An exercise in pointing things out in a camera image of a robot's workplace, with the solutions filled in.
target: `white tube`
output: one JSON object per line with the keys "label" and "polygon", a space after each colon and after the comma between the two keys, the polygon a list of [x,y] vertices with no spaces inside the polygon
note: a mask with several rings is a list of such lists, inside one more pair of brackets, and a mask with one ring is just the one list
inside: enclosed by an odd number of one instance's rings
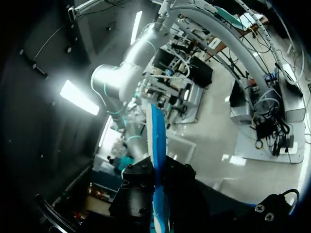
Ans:
{"label": "white tube", "polygon": [[286,77],[286,80],[289,84],[294,85],[295,83],[293,81],[291,81],[289,79],[289,77],[287,76],[283,65],[281,63],[280,57],[278,56],[277,52],[276,52],[276,48],[271,40],[271,37],[269,36],[269,34],[267,33],[267,30],[265,29],[265,27],[263,26],[263,24],[261,23],[261,21],[255,16],[254,12],[241,0],[234,0],[236,1],[247,13],[249,13],[249,15],[253,18],[253,20],[257,23],[257,25],[259,26],[259,28],[261,29],[261,31],[263,32],[264,36],[266,37],[268,43],[271,46],[271,51],[274,54],[274,56],[276,57],[276,62],[277,64],[280,66],[281,71],[284,75],[284,77]]}
{"label": "white tube", "polygon": [[300,71],[299,77],[298,77],[297,80],[293,83],[293,85],[294,85],[294,84],[297,84],[297,83],[300,81],[300,79],[301,79],[301,77],[302,77],[302,74],[303,74],[303,72],[304,72],[304,70],[305,70],[305,52],[304,52],[304,49],[303,49],[303,46],[302,46],[302,43],[301,43],[301,42],[300,42],[300,46],[301,46],[301,52],[302,52],[301,71]]}
{"label": "white tube", "polygon": [[277,103],[278,107],[280,106],[280,103],[278,100],[274,99],[274,98],[264,98],[264,99],[260,99],[258,100],[255,104],[254,104],[254,108],[257,107],[258,104],[263,103],[265,101],[273,101],[275,103]]}
{"label": "white tube", "polygon": [[278,17],[279,20],[281,21],[281,23],[282,23],[282,25],[283,25],[283,27],[284,27],[286,33],[287,33],[287,36],[288,36],[288,38],[289,38],[289,40],[290,40],[290,42],[291,42],[291,45],[292,45],[293,49],[295,50],[295,45],[294,45],[294,43],[293,43],[293,40],[292,40],[292,38],[291,38],[291,35],[290,35],[290,33],[289,33],[289,31],[288,31],[288,29],[287,29],[287,27],[286,27],[286,25],[285,25],[283,19],[282,19],[281,16],[276,12],[276,10],[274,10],[274,12],[276,13],[277,17]]}

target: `electronic device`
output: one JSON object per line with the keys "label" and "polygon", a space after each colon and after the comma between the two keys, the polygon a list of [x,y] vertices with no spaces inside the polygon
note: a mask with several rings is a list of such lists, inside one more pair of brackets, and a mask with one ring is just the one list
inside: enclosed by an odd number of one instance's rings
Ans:
{"label": "electronic device", "polygon": [[[289,64],[284,64],[283,68],[288,75],[290,75],[291,79],[296,81],[294,72]],[[282,75],[280,75],[278,83],[282,95],[286,122],[293,123],[303,121],[306,115],[306,106],[303,97],[299,93],[288,88],[288,82]]]}
{"label": "electronic device", "polygon": [[213,69],[202,60],[193,56],[189,61],[190,75],[189,79],[194,81],[201,88],[206,88],[212,83]]}

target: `ceiling light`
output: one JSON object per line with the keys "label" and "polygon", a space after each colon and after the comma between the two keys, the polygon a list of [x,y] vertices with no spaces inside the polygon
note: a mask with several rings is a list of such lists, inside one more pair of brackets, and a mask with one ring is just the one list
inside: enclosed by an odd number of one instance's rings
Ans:
{"label": "ceiling light", "polygon": [[135,22],[134,22],[133,31],[132,31],[132,37],[131,37],[131,45],[134,44],[134,42],[136,41],[136,35],[137,35],[141,15],[142,15],[142,11],[139,11],[136,13]]}
{"label": "ceiling light", "polygon": [[98,114],[99,106],[90,101],[85,94],[69,80],[65,82],[60,95],[83,110],[92,113],[95,116]]}
{"label": "ceiling light", "polygon": [[101,147],[102,144],[103,144],[105,134],[106,134],[108,128],[111,126],[111,123],[112,123],[111,120],[112,120],[112,117],[111,117],[111,115],[110,115],[109,118],[108,118],[108,120],[107,120],[107,122],[106,122],[106,124],[105,124],[105,128],[104,128],[102,137],[101,137],[101,139],[100,139],[100,141],[99,141],[99,144],[98,144],[99,147]]}

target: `white cable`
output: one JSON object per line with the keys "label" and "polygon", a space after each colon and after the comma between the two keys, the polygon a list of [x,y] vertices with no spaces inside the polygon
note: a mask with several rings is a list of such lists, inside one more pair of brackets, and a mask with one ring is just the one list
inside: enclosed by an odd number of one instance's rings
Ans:
{"label": "white cable", "polygon": [[258,101],[254,104],[254,107],[256,108],[256,106],[257,106],[258,104],[260,104],[260,103],[262,103],[262,102],[265,102],[265,101],[273,101],[273,102],[275,102],[275,103],[278,104],[278,107],[280,107],[279,101],[276,100],[276,99],[274,99],[274,98],[264,98],[264,99],[260,99],[260,100],[258,100]]}
{"label": "white cable", "polygon": [[61,28],[57,29],[48,39],[47,41],[44,43],[44,45],[39,49],[39,51],[37,52],[35,58],[33,59],[33,61],[39,56],[39,54],[41,53],[41,51],[43,50],[43,48],[47,45],[47,43],[53,38],[53,36],[55,36],[56,33],[58,33],[61,30]]}
{"label": "white cable", "polygon": [[303,46],[302,46],[302,43],[300,42],[300,47],[301,47],[301,52],[302,52],[302,65],[301,65],[301,71],[300,71],[300,75],[299,77],[297,78],[297,80],[293,83],[294,84],[297,84],[299,83],[301,77],[302,77],[302,74],[305,70],[305,52],[304,52],[304,49],[303,49]]}
{"label": "white cable", "polygon": [[289,79],[289,77],[287,76],[283,66],[282,66],[282,63],[281,63],[281,60],[280,60],[280,57],[278,56],[277,52],[276,52],[276,48],[271,40],[271,37],[270,35],[267,33],[267,30],[265,29],[265,27],[263,26],[263,24],[261,23],[261,21],[255,16],[254,12],[241,0],[234,0],[236,1],[247,13],[249,13],[249,15],[253,18],[253,20],[257,23],[257,25],[259,26],[259,28],[261,29],[261,31],[263,32],[264,36],[266,37],[268,43],[270,44],[271,46],[271,51],[272,53],[274,54],[274,56],[276,57],[276,62],[277,64],[280,66],[281,68],[281,71],[284,75],[284,77],[286,77],[286,80],[289,84],[292,84],[294,85],[294,82],[291,81]]}
{"label": "white cable", "polygon": [[288,36],[288,38],[289,38],[289,40],[290,40],[290,42],[291,42],[291,45],[292,45],[294,51],[296,51],[295,45],[294,45],[293,40],[292,40],[292,38],[291,38],[291,35],[290,35],[290,33],[289,33],[289,31],[288,31],[288,29],[287,29],[287,27],[286,27],[286,25],[285,25],[283,19],[282,19],[281,16],[276,12],[276,10],[274,10],[274,12],[276,13],[277,17],[278,17],[279,20],[281,21],[281,23],[282,23],[282,25],[283,25],[283,27],[284,27],[286,33],[287,33],[287,36]]}
{"label": "white cable", "polygon": [[[177,54],[175,51],[173,50],[169,50],[170,52],[172,52],[176,57],[178,57],[186,66],[187,68],[187,74],[184,78],[187,78],[189,77],[190,75],[190,67],[189,65],[187,64],[187,62],[185,61],[185,59],[183,59],[179,54]],[[173,79],[173,78],[177,78],[179,79],[178,77],[172,77],[172,76],[166,76],[166,75],[151,75],[150,77],[152,78],[168,78],[168,79]]]}

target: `floor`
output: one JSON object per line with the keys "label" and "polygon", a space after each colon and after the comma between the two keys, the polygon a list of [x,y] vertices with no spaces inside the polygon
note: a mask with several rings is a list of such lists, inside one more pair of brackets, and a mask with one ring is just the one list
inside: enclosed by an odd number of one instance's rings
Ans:
{"label": "floor", "polygon": [[[283,57],[293,65],[294,54],[286,55],[289,42],[279,38],[273,30],[270,30],[270,34],[276,46],[282,50]],[[261,49],[257,39],[253,39],[251,35],[247,38],[258,51],[267,51],[267,48],[263,46]],[[260,56],[272,70],[275,63],[272,54],[268,52]],[[190,160],[190,164],[197,171],[197,179],[211,186],[221,182],[220,192],[247,203],[258,203],[270,194],[279,194],[290,188],[297,188],[303,193],[303,188],[309,183],[310,178],[310,145],[305,144],[304,160],[297,165],[241,160],[233,156],[239,126],[229,118],[228,96],[234,79],[221,64],[213,59],[209,65],[214,69],[213,83],[202,97],[198,122],[176,125],[173,128],[179,136],[197,144]],[[245,70],[240,62],[238,66]],[[300,73],[298,66],[301,66],[301,56],[296,60],[296,75]],[[305,75],[311,77],[307,64]],[[306,100],[310,96],[307,83],[305,79],[302,79],[300,83]],[[311,141],[309,136],[306,136],[306,140]],[[178,156],[177,160],[182,161],[183,155]],[[287,195],[287,201],[292,202],[293,197]]]}

